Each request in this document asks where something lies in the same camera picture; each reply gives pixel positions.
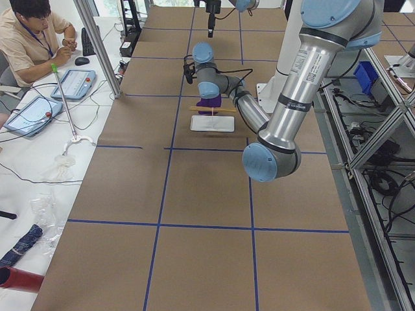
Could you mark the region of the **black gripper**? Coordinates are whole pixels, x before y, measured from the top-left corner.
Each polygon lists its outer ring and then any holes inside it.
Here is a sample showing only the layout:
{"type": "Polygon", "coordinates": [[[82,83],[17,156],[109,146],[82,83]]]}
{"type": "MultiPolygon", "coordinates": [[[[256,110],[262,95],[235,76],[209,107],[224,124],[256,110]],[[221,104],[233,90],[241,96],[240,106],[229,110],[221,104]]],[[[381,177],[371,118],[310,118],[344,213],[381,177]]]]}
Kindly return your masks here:
{"type": "Polygon", "coordinates": [[[213,37],[215,30],[216,15],[220,13],[220,0],[206,0],[206,12],[209,14],[207,22],[207,36],[213,37]]]}

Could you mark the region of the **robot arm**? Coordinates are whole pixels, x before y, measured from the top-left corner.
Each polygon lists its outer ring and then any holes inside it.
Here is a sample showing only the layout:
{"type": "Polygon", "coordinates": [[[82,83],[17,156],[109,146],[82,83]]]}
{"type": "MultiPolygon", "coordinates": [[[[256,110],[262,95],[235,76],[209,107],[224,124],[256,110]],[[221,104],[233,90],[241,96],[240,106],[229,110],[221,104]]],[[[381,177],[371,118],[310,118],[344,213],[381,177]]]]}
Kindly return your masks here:
{"type": "Polygon", "coordinates": [[[209,43],[193,47],[201,98],[229,96],[257,135],[243,151],[244,170],[252,179],[273,181],[298,169],[301,153],[294,138],[322,79],[338,52],[379,43],[383,9],[383,1],[302,1],[300,46],[271,115],[244,88],[241,78],[219,72],[209,43]]]}
{"type": "Polygon", "coordinates": [[[254,0],[236,0],[230,1],[233,5],[234,9],[231,10],[230,13],[226,14],[223,17],[217,17],[217,14],[221,12],[221,0],[205,0],[205,12],[209,14],[207,20],[207,36],[208,38],[212,38],[214,35],[215,24],[216,20],[223,20],[226,19],[233,11],[237,10],[238,12],[244,12],[255,10],[258,5],[259,1],[254,0]]]}

